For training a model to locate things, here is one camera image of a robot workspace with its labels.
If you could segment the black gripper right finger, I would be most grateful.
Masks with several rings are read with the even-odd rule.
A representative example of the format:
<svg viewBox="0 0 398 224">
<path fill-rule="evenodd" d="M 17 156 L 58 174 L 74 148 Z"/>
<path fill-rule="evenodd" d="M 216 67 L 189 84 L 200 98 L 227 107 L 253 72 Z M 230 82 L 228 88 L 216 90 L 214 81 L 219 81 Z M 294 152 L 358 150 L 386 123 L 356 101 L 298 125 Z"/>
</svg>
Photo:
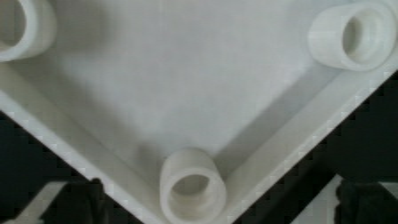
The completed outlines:
<svg viewBox="0 0 398 224">
<path fill-rule="evenodd" d="M 292 224 L 398 224 L 398 182 L 337 176 Z"/>
</svg>

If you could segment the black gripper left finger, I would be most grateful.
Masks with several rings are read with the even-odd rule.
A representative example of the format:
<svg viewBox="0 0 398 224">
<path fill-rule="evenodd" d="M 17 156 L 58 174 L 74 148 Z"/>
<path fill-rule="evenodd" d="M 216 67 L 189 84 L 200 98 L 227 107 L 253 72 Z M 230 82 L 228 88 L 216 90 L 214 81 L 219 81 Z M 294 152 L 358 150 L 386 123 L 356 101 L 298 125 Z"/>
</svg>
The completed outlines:
<svg viewBox="0 0 398 224">
<path fill-rule="evenodd" d="M 111 224 L 102 180 L 51 182 L 0 224 Z"/>
</svg>

